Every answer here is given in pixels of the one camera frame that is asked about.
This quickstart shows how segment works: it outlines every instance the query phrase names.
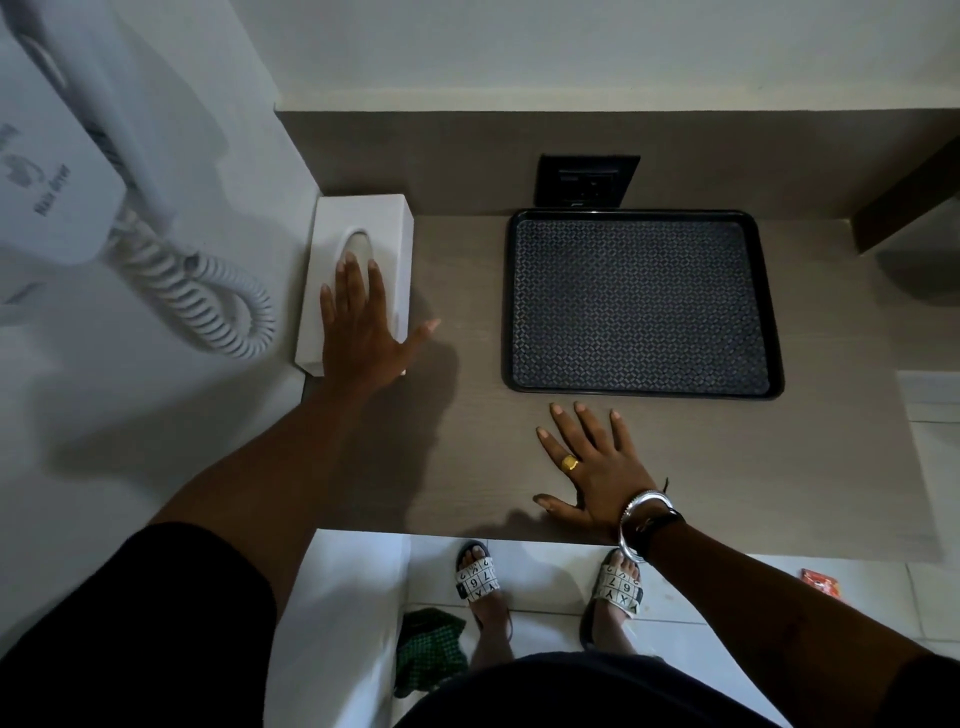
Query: right hand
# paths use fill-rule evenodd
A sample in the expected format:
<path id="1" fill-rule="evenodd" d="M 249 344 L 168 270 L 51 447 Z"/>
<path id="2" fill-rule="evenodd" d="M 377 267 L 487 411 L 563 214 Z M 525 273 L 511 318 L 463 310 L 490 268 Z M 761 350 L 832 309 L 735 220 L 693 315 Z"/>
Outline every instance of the right hand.
<path id="1" fill-rule="evenodd" d="M 367 277 L 369 296 L 356 256 L 347 253 L 346 264 L 337 264 L 336 290 L 325 285 L 320 291 L 324 378 L 334 391 L 362 399 L 400 376 L 440 323 L 434 319 L 421 324 L 406 341 L 397 342 L 387 323 L 383 276 L 372 258 Z"/>
<path id="2" fill-rule="evenodd" d="M 578 402 L 574 404 L 574 411 L 579 423 L 558 404 L 550 405 L 554 423 L 572 454 L 580 461 L 572 471 L 564 474 L 583 495 L 583 507 L 544 493 L 534 496 L 534 501 L 553 518 L 595 530 L 606 541 L 615 544 L 619 538 L 620 517 L 627 503 L 640 493 L 657 490 L 657 486 L 637 459 L 630 432 L 617 412 L 610 413 L 611 437 L 586 406 Z M 542 427 L 537 428 L 537 435 L 543 449 L 559 468 L 571 452 Z M 651 505 L 656 508 L 660 502 L 654 501 Z"/>

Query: white coiled cord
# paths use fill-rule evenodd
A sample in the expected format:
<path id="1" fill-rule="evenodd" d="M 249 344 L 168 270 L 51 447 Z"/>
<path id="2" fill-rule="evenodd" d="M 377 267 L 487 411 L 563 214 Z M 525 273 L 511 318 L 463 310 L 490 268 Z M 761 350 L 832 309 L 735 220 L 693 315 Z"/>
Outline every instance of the white coiled cord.
<path id="1" fill-rule="evenodd" d="M 217 353 L 252 359 L 270 348 L 276 317 L 264 287 L 244 270 L 203 253 L 183 255 L 127 208 L 110 234 L 113 262 L 141 289 L 162 301 Z M 234 293 L 250 311 L 250 331 L 229 322 L 207 286 Z"/>

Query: tray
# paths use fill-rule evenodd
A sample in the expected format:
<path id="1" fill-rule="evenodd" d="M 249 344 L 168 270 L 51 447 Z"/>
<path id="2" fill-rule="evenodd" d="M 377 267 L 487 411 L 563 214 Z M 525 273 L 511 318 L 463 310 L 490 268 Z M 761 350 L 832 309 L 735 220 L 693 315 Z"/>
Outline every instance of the tray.
<path id="1" fill-rule="evenodd" d="M 769 400 L 783 368 L 754 219 L 522 210 L 508 227 L 503 378 L 521 392 Z"/>

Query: wall socket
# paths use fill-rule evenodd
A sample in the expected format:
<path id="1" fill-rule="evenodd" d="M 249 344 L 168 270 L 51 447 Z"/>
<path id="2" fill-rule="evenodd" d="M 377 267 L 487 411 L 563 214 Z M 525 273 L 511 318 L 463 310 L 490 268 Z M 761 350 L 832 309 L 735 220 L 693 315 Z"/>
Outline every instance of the wall socket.
<path id="1" fill-rule="evenodd" d="M 620 207 L 640 157 L 551 157 L 537 166 L 537 207 Z"/>

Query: desk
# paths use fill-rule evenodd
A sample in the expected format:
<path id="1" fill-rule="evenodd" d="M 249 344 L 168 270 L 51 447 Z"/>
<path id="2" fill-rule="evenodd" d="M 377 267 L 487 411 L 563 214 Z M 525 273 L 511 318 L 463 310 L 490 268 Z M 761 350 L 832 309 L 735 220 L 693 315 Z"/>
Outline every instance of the desk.
<path id="1" fill-rule="evenodd" d="M 534 429 L 567 397 L 500 377 L 506 217 L 419 217 L 411 322 L 435 339 L 368 405 L 321 527 L 583 540 Z M 598 397 L 687 520 L 748 553 L 928 561 L 938 547 L 884 324 L 843 221 L 760 222 L 786 389 L 773 401 Z"/>

